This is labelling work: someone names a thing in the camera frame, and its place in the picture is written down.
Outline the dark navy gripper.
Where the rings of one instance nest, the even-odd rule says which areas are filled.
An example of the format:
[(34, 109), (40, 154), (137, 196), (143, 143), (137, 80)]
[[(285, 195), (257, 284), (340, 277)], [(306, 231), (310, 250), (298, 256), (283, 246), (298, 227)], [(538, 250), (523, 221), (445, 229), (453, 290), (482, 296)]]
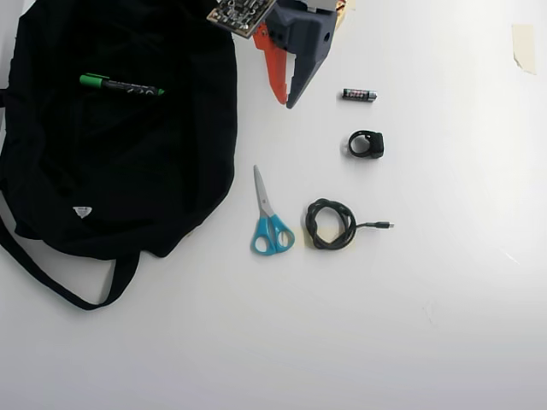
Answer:
[[(337, 20), (336, 5), (336, 1), (277, 1), (266, 23), (253, 34), (256, 48), (265, 56), (270, 87), (288, 109), (296, 106), (326, 60)], [(286, 51), (294, 54), (289, 95)]]

